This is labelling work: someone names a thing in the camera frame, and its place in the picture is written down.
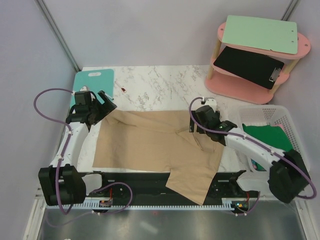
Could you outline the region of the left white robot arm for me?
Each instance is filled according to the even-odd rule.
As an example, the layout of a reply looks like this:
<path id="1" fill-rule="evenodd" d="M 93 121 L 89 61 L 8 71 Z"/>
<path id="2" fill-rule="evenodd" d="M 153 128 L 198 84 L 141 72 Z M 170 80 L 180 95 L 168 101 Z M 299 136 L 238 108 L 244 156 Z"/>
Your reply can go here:
<path id="1" fill-rule="evenodd" d="M 64 121 L 65 132 L 57 154 L 48 167 L 38 172 L 44 199 L 49 206 L 81 204 L 87 195 L 86 184 L 77 171 L 80 152 L 91 127 L 117 106 L 103 90 L 73 91 L 74 105 Z"/>

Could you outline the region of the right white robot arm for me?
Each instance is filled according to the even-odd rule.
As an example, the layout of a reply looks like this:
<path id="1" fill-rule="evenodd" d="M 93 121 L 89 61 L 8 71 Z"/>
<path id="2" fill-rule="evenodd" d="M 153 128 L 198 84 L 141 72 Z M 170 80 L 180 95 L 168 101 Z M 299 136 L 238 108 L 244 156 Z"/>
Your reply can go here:
<path id="1" fill-rule="evenodd" d="M 233 122 L 220 121 L 219 114 L 209 105 L 190 109 L 189 114 L 201 134 L 240 152 L 265 169 L 262 173 L 241 172 L 229 184 L 233 196 L 240 197 L 246 191 L 267 192 L 286 204 L 294 198 L 310 200 L 317 196 L 304 160 L 296 150 L 272 147 L 246 134 Z"/>

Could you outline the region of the beige t shirt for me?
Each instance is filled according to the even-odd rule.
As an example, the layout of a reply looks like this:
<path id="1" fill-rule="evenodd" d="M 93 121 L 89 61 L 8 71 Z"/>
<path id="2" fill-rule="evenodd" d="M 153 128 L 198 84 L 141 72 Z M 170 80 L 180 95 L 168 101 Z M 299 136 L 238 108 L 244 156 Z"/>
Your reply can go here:
<path id="1" fill-rule="evenodd" d="M 187 110 L 114 110 L 101 122 L 93 167 L 169 172 L 167 188 L 203 205 L 224 146 L 189 126 Z"/>

